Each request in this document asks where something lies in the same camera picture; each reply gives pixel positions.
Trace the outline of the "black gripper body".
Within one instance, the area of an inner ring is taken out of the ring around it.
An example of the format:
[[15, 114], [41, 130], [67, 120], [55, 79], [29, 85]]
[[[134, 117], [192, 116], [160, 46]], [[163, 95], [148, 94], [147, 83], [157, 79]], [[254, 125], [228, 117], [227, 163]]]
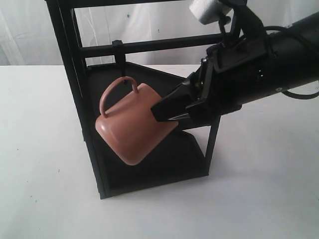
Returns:
[[211, 125], [219, 116], [241, 109], [240, 94], [262, 85], [264, 62], [268, 60], [266, 39], [241, 39], [234, 46], [222, 43], [209, 47], [207, 63], [190, 77], [197, 99], [186, 105], [184, 128]]

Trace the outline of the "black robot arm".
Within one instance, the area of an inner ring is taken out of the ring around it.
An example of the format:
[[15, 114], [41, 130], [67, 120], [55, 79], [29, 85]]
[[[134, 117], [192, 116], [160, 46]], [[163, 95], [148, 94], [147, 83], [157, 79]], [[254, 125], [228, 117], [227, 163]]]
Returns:
[[314, 13], [262, 39], [240, 39], [207, 49], [196, 72], [152, 106], [157, 121], [179, 121], [182, 129], [211, 125], [218, 117], [319, 78], [319, 15]]

